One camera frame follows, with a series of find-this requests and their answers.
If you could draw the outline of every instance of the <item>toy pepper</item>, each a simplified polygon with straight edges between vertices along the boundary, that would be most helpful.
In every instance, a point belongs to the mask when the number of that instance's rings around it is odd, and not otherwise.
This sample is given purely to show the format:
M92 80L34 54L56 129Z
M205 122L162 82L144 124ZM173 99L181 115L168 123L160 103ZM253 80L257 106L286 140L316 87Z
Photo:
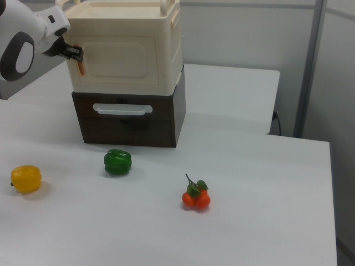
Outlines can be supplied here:
M104 158L105 170L112 175L123 175L131 168L131 154L126 151L112 149Z
M37 190L41 179L39 168L33 165L19 166L11 172L11 186L14 186L19 192Z

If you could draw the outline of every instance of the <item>green leaf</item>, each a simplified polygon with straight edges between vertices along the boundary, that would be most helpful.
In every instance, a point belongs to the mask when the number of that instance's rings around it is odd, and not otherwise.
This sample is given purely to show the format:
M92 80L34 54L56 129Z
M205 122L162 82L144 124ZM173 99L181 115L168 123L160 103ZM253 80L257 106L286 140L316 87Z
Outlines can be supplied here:
M209 189L209 187L207 187L205 181L203 181L203 180L198 180L197 186L198 186L200 189L202 189L202 190L208 190L208 189Z
M196 187L195 184L189 184L187 186L186 192L192 197L195 198L197 197L199 194L201 194L201 192L199 191L199 189Z

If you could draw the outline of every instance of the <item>white drawer handle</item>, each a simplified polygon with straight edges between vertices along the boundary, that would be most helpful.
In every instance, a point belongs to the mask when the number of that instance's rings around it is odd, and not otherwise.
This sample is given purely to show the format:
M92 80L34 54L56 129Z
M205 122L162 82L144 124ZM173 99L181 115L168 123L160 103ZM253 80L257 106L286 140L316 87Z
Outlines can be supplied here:
M153 111L150 105L139 104L94 104L93 108L102 115L144 115Z

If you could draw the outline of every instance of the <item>plastic box lid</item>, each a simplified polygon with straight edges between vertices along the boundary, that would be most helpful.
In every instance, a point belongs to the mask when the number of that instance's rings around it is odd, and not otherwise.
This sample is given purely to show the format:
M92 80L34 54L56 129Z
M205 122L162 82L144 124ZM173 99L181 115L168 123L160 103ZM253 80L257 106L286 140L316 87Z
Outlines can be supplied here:
M66 0L58 0L62 5ZM172 11L175 0L116 0L116 1L79 1L68 9L65 14L68 19L163 19Z

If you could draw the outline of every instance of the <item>white wall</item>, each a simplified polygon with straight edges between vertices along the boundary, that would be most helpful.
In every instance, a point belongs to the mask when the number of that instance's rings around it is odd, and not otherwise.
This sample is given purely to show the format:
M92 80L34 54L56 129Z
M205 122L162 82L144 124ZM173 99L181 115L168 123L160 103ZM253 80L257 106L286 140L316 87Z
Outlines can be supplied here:
M341 2L328 0L303 137L331 143L337 237L355 253L355 1Z
M283 135L292 136L314 1L274 0L269 2L282 5L263 7L252 4L247 7L239 4L219 6L218 1L213 2L216 5L194 6L189 3L184 6L182 2L184 62L280 71L275 109L279 111ZM307 3L308 6L299 6L296 2Z

